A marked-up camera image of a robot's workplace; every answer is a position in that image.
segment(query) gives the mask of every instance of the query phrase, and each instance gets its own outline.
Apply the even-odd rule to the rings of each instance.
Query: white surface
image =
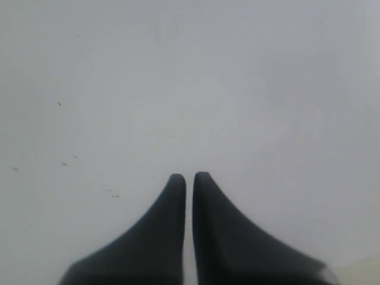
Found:
[[[0,283],[55,284],[173,172],[189,209],[194,173],[210,171],[250,218],[332,265],[380,253],[379,12],[0,0]]]

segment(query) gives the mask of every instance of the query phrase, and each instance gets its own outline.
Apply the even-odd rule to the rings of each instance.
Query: white floor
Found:
[[[0,283],[56,284],[171,173],[335,266],[380,254],[376,1],[0,0]],[[191,227],[186,285],[196,284]]]

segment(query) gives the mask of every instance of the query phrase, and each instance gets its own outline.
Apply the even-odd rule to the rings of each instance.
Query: gray background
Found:
[[[0,281],[55,284],[207,170],[331,265],[380,254],[378,1],[0,0]]]

